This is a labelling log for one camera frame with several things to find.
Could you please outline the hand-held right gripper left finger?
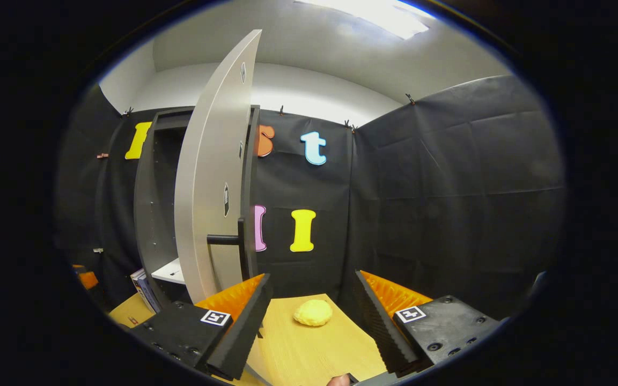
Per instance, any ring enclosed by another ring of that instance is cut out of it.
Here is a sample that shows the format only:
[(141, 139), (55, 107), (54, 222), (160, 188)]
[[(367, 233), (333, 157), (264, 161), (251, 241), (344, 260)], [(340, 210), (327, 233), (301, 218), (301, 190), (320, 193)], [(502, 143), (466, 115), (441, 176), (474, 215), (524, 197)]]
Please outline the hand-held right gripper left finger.
[(129, 333), (188, 369), (239, 380), (271, 298), (269, 274), (258, 274), (195, 305), (175, 301)]

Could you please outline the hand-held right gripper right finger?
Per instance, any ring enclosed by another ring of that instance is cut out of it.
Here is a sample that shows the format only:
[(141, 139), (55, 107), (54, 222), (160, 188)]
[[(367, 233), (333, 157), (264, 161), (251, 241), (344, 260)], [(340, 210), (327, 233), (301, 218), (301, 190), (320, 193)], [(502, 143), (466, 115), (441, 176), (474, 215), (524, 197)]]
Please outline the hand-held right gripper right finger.
[(455, 296), (432, 299), (357, 270), (354, 295), (389, 373), (407, 376), (475, 347), (500, 327)]

